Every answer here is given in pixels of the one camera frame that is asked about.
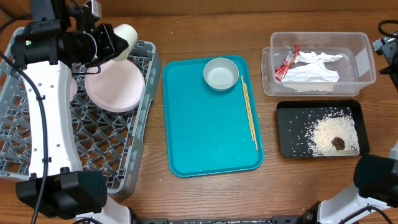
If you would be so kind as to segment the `grey saucer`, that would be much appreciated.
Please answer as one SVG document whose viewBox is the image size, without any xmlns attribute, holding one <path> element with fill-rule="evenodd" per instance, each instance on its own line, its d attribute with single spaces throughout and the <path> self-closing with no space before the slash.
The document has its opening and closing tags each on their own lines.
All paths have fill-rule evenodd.
<svg viewBox="0 0 398 224">
<path fill-rule="evenodd" d="M 236 84 L 239 78 L 239 69 L 228 58 L 213 58 L 205 65 L 203 78 L 213 90 L 227 91 Z"/>
</svg>

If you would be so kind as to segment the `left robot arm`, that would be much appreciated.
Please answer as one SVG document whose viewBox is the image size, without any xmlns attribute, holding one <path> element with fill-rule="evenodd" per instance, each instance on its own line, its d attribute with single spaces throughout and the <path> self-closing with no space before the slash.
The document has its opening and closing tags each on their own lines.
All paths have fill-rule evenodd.
<svg viewBox="0 0 398 224">
<path fill-rule="evenodd" d="M 46 217 L 76 223 L 136 223 L 134 212 L 107 193 L 99 171 L 85 171 L 77 153 L 70 109 L 75 64 L 99 68 L 125 59 L 134 39 L 100 23 L 101 6 L 32 1 L 32 22 L 14 39 L 7 63 L 23 79 L 29 103 L 32 154 L 18 199 Z"/>
</svg>

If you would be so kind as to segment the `white cup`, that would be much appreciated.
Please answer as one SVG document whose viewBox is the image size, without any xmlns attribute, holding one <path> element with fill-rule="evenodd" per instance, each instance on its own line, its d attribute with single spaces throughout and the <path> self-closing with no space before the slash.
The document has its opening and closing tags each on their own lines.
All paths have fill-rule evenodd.
<svg viewBox="0 0 398 224">
<path fill-rule="evenodd" d="M 113 59 L 114 61 L 120 62 L 128 58 L 131 50 L 136 46 L 138 35 L 136 30 L 128 24 L 121 24 L 117 26 L 116 28 L 114 28 L 114 33 L 122 39 L 126 40 L 128 43 L 128 48 Z"/>
</svg>

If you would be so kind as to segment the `large white plate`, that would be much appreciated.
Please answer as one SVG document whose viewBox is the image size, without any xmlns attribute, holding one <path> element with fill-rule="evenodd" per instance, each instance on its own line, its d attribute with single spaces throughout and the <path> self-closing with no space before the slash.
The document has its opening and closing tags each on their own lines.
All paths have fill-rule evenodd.
<svg viewBox="0 0 398 224">
<path fill-rule="evenodd" d="M 101 72 L 85 76 L 85 90 L 90 100 L 100 108 L 123 113 L 139 105 L 145 87 L 144 76 L 130 60 L 108 61 Z"/>
</svg>

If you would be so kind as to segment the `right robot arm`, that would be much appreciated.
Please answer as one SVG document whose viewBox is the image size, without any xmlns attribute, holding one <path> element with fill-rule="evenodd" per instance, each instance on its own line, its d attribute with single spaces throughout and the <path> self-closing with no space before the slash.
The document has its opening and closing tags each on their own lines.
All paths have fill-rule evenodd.
<svg viewBox="0 0 398 224">
<path fill-rule="evenodd" d="M 292 223 L 357 223 L 377 212 L 397 208 L 397 145 L 388 157 L 367 155 L 354 170 L 353 184 L 329 200 L 315 203 Z"/>
</svg>

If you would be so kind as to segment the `wooden chopstick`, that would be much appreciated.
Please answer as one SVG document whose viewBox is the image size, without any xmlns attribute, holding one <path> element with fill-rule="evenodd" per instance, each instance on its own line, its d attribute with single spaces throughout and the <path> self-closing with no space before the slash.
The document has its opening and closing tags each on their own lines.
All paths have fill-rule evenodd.
<svg viewBox="0 0 398 224">
<path fill-rule="evenodd" d="M 251 102 L 250 102 L 250 99 L 249 99 L 248 87 L 247 87 L 246 83 L 244 83 L 244 91 L 245 91 L 245 95 L 246 95 L 246 101 L 248 103 L 249 122 L 250 122 L 250 125 L 251 125 L 251 132 L 252 132 L 252 136 L 253 136 L 253 141 L 254 141 L 254 144 L 255 144 L 255 147 L 256 147 L 256 151 L 258 151 L 256 130 L 255 130 L 254 121 L 253 121 L 253 118 L 252 118 Z"/>
<path fill-rule="evenodd" d="M 245 104 L 246 104 L 246 111 L 247 111 L 247 116 L 248 116 L 248 121 L 249 121 L 249 114 L 248 114 L 248 103 L 246 101 L 246 95 L 245 95 L 245 91 L 244 91 L 244 78 L 241 75 L 241 82 L 242 82 L 242 87 L 243 87 L 243 93 L 244 93 L 244 99 L 245 99 Z"/>
</svg>

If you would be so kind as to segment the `white napkin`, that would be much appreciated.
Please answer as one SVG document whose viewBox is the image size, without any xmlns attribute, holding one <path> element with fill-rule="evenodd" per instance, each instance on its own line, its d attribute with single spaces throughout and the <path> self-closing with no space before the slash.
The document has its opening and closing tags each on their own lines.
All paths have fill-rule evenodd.
<svg viewBox="0 0 398 224">
<path fill-rule="evenodd" d="M 342 58 L 342 55 L 300 51 L 292 63 L 304 63 L 304 65 L 289 67 L 283 75 L 275 77 L 282 82 L 337 82 L 340 78 L 338 72 L 329 70 L 325 64 L 337 62 Z"/>
</svg>

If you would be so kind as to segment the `brown food scrap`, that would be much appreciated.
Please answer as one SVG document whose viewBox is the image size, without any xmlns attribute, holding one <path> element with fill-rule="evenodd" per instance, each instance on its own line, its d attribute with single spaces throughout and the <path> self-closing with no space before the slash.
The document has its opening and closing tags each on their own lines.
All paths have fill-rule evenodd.
<svg viewBox="0 0 398 224">
<path fill-rule="evenodd" d="M 339 137 L 334 138 L 331 143 L 337 151 L 342 151 L 345 149 L 345 141 Z"/>
</svg>

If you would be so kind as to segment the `red snack wrapper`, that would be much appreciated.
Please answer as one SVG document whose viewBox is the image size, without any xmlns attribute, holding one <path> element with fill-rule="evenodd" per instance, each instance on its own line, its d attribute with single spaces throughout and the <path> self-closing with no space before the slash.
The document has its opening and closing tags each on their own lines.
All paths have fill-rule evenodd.
<svg viewBox="0 0 398 224">
<path fill-rule="evenodd" d="M 281 66 L 277 67 L 275 71 L 275 78 L 278 81 L 282 81 L 286 76 L 287 72 L 291 68 L 292 64 L 295 62 L 296 58 L 298 57 L 300 52 L 300 47 L 295 45 L 295 49 L 293 52 L 289 52 L 284 61 L 282 62 Z"/>
</svg>

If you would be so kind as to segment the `white rice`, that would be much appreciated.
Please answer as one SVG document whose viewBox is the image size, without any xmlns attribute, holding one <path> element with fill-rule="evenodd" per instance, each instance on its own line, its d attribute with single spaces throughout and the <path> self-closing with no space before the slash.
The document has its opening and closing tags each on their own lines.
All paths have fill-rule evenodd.
<svg viewBox="0 0 398 224">
<path fill-rule="evenodd" d="M 294 156 L 339 157 L 360 155 L 353 112 L 349 107 L 303 108 L 295 112 L 298 129 L 289 129 Z M 337 151 L 331 141 L 339 137 L 345 149 Z"/>
</svg>

